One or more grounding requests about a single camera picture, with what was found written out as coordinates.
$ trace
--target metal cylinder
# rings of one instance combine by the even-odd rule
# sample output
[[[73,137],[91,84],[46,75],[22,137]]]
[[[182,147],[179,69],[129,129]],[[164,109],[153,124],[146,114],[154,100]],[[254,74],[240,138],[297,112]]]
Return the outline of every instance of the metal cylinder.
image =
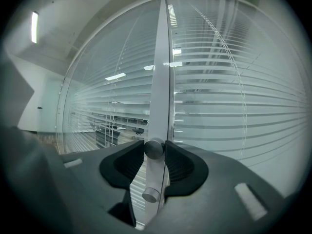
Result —
[[[152,138],[145,143],[144,152],[148,158],[159,159],[164,153],[164,143],[159,138]]]
[[[150,203],[155,203],[159,200],[159,192],[154,188],[146,188],[145,191],[142,193],[142,197]]]

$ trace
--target glass panel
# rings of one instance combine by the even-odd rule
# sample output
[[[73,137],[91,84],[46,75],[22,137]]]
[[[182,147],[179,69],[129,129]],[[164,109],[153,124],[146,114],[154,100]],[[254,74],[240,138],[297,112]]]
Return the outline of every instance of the glass panel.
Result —
[[[70,68],[62,134],[64,153],[147,140],[159,0],[105,26]],[[138,222],[144,221],[146,161],[131,185]]]
[[[309,153],[310,106],[288,38],[235,0],[167,5],[173,141],[238,159],[283,195],[294,192]]]

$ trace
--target ceiling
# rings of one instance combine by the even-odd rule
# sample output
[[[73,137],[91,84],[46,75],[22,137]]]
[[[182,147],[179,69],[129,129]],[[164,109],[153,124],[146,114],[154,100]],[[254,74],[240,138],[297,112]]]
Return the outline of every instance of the ceiling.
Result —
[[[7,51],[64,75],[78,49],[111,15],[137,0],[25,0],[7,26]],[[36,11],[38,43],[31,42],[31,15]]]

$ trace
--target silver knob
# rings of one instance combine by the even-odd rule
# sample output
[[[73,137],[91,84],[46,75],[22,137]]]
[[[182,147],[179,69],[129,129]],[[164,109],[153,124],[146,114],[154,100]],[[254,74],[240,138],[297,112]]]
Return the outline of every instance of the silver knob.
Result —
[[[145,143],[144,152],[150,159],[159,159],[164,153],[164,143],[160,138],[152,138]]]
[[[150,203],[155,203],[159,200],[159,192],[154,188],[148,187],[142,193],[142,197]]]

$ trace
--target wall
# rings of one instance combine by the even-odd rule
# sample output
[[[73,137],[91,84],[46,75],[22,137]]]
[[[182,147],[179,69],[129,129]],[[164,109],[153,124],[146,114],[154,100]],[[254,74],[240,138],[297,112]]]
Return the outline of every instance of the wall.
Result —
[[[9,55],[9,58],[35,91],[27,103],[18,127],[28,131],[55,132],[59,91],[64,77],[14,55]]]

